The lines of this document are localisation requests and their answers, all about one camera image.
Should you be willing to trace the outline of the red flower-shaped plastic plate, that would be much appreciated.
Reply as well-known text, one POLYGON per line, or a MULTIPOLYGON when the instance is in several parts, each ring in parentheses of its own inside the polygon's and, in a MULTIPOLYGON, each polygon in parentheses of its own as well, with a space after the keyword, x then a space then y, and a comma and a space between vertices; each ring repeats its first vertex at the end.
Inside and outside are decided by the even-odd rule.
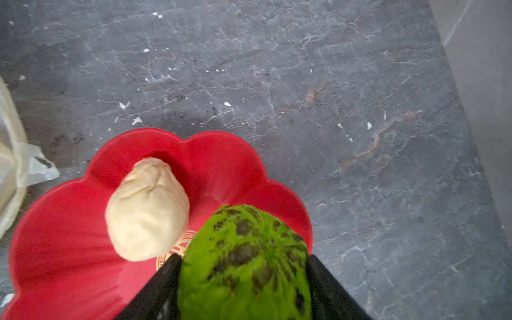
POLYGON ((105 144, 85 175, 41 196, 20 219, 9 249, 15 295, 3 319, 113 319, 167 260, 130 262, 114 250, 105 208, 124 177, 146 157, 168 163, 191 205, 189 225, 173 253, 222 205, 253 205, 278 217, 313 245, 300 198, 269 179, 242 138, 208 131, 189 139, 155 128, 134 129, 105 144))

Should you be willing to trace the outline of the cream translucent plastic bag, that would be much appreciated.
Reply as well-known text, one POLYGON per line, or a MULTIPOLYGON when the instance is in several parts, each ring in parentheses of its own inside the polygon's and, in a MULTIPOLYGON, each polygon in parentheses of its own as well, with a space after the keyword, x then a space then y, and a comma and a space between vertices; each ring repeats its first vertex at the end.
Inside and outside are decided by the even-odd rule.
POLYGON ((41 148, 28 143, 7 84, 1 81, 1 236, 14 224, 27 188, 59 176, 41 148))

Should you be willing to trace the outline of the fake cream garlic bulb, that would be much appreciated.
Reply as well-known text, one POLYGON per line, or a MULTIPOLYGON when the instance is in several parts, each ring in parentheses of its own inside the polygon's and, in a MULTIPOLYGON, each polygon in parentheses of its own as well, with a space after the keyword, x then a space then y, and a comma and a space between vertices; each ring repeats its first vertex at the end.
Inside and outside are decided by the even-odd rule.
POLYGON ((189 197, 162 160, 137 162, 110 197, 105 220, 122 258, 146 261, 169 253, 189 224, 189 197))

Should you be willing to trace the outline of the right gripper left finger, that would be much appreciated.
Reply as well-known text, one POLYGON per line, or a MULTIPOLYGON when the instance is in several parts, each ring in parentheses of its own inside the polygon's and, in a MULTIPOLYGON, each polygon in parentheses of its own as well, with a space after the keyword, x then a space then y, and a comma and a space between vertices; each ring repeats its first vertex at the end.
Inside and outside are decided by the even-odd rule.
POLYGON ((181 264, 181 256, 174 253, 115 320, 181 319, 177 306, 181 264))

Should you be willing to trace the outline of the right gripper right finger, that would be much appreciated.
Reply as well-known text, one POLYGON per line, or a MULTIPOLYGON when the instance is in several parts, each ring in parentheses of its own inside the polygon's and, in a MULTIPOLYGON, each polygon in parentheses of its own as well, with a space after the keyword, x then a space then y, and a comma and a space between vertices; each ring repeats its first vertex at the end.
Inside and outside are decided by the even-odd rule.
POLYGON ((315 255, 307 259, 307 279, 314 320, 372 320, 315 255))

